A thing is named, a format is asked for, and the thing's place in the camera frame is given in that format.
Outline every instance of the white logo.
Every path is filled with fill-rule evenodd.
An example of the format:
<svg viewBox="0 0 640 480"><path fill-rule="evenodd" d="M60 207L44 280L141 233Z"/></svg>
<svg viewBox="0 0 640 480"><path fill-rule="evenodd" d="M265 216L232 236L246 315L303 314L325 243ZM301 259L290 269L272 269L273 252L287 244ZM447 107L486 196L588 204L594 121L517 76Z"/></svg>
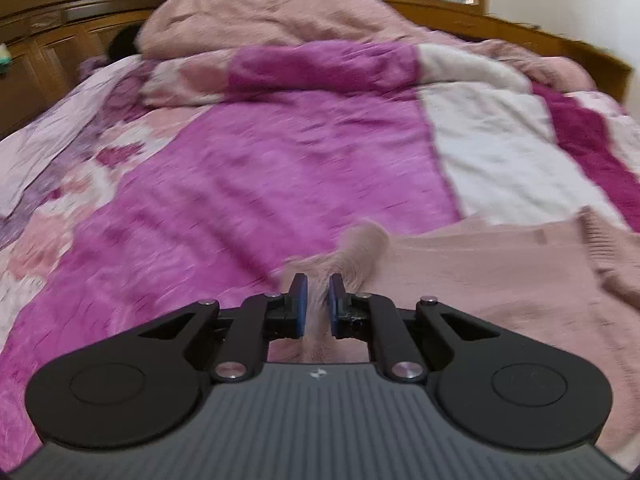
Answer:
<svg viewBox="0 0 640 480"><path fill-rule="evenodd" d="M314 379L318 379L318 380L324 379L325 377L327 377L328 374L329 374L329 372L327 372L323 368L318 368L318 370L314 370L313 372L309 373L310 376L312 376Z"/></svg>

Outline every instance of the bed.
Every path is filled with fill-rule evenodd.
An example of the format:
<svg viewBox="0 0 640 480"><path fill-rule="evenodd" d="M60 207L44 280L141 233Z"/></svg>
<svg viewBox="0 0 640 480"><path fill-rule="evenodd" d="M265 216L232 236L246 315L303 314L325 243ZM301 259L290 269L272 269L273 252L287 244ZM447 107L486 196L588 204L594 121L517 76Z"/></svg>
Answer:
<svg viewBox="0 0 640 480"><path fill-rule="evenodd" d="M38 447L22 396L43 364L201 298L275 291L288 258L361 218L421 234L589 205L640 230L640 126L575 61L379 0L0 4L4 470ZM142 56L76 86L141 22Z"/></svg>

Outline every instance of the headboard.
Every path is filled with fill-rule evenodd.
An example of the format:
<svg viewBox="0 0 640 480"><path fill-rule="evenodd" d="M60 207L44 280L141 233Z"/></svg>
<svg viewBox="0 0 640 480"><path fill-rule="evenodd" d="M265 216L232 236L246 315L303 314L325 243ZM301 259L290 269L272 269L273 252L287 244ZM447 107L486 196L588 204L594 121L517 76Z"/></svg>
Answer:
<svg viewBox="0 0 640 480"><path fill-rule="evenodd" d="M12 65L0 76L0 139L77 83L78 64L104 54L117 32L167 0L0 0L0 43Z"/></svg>

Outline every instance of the ridged gray surface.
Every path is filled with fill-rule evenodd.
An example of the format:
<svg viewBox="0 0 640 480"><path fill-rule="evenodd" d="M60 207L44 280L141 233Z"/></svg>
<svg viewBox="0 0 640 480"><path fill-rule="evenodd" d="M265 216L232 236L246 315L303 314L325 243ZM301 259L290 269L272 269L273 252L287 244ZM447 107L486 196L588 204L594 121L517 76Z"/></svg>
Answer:
<svg viewBox="0 0 640 480"><path fill-rule="evenodd" d="M267 364L215 388L187 424L147 446L89 453L47 444L17 480L618 480L590 446L552 455L484 446L418 386L371 364Z"/></svg>

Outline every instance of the circular cover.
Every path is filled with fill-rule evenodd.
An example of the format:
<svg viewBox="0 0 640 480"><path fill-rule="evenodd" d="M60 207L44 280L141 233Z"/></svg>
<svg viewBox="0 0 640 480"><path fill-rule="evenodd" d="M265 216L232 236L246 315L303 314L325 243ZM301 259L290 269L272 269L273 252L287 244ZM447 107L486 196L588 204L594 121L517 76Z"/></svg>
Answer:
<svg viewBox="0 0 640 480"><path fill-rule="evenodd" d="M597 437L612 395L594 365L537 342L505 349L498 339L461 351L440 376L436 394L456 424L518 450L559 449Z"/></svg>
<svg viewBox="0 0 640 480"><path fill-rule="evenodd" d="M25 404L43 440L110 449L166 433L199 395L197 372L171 342L134 337L47 364L31 379Z"/></svg>

